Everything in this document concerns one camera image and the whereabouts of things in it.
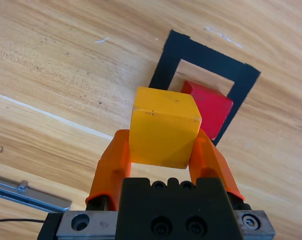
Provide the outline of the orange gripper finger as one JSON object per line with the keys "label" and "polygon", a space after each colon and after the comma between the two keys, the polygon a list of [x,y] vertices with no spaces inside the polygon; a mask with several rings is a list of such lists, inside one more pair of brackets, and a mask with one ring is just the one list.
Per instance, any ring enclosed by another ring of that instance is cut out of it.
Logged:
{"label": "orange gripper finger", "polygon": [[117,211],[122,183],[130,177],[129,130],[121,129],[98,161],[90,194],[86,198],[88,211]]}
{"label": "orange gripper finger", "polygon": [[227,161],[202,129],[199,130],[193,145],[189,160],[189,173],[193,184],[198,178],[219,178],[226,192],[243,201],[245,200],[238,189]]}

